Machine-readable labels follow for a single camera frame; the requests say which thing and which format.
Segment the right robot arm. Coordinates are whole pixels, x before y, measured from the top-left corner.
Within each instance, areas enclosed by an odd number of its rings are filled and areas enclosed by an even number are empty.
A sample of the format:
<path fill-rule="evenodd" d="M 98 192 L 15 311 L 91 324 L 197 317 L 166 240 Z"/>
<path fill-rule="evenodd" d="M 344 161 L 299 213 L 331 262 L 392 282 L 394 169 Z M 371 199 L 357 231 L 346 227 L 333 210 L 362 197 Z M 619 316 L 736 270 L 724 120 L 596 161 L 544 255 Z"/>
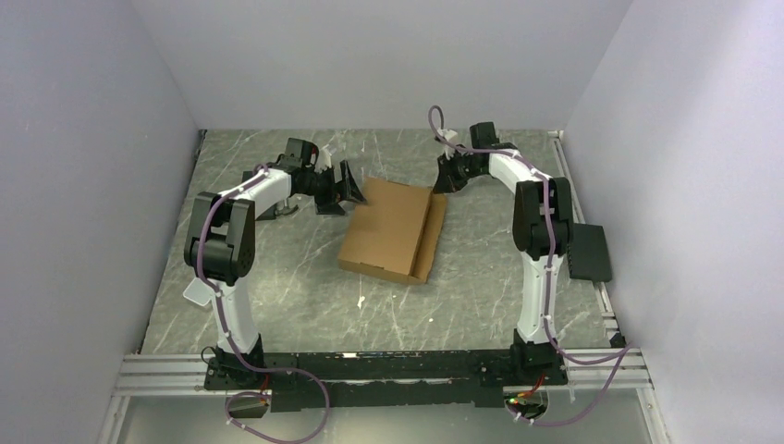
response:
<path fill-rule="evenodd" d="M 570 183 L 553 178 L 502 143 L 491 122 L 470 127 L 472 148 L 455 143 L 457 132 L 432 127 L 444 146 L 437 157 L 435 193 L 453 193 L 471 179 L 490 176 L 514 194 L 511 234 L 521 253 L 521 314 L 510 347 L 509 371 L 522 384 L 562 365 L 549 329 L 560 268 L 573 234 Z"/>

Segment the brown cardboard box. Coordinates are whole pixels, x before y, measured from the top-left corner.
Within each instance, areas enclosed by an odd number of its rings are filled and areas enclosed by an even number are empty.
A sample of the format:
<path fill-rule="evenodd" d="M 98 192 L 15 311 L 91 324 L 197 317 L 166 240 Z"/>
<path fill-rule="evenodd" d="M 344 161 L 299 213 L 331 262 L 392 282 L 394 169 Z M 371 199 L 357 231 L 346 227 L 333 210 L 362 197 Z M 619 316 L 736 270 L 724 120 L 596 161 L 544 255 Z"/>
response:
<path fill-rule="evenodd" d="M 404 285 L 427 282 L 447 212 L 431 188 L 368 177 L 337 256 L 346 271 Z"/>

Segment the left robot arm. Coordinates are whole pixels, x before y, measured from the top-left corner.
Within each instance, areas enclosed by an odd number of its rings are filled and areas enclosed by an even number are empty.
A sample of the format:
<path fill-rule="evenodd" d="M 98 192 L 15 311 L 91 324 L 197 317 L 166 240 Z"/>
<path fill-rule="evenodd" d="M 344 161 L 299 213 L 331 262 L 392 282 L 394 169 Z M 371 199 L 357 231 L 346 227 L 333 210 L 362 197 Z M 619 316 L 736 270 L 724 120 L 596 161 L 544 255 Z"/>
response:
<path fill-rule="evenodd" d="M 290 138 L 275 161 L 244 172 L 239 184 L 203 191 L 193 201 L 183 256 L 194 278 L 184 298 L 214 311 L 215 358 L 245 389 L 264 379 L 263 340 L 251 315 L 247 276 L 256 255 L 256 221 L 297 195 L 312 198 L 317 214 L 343 216 L 342 203 L 366 204 L 349 162 L 333 163 L 328 148 Z"/>

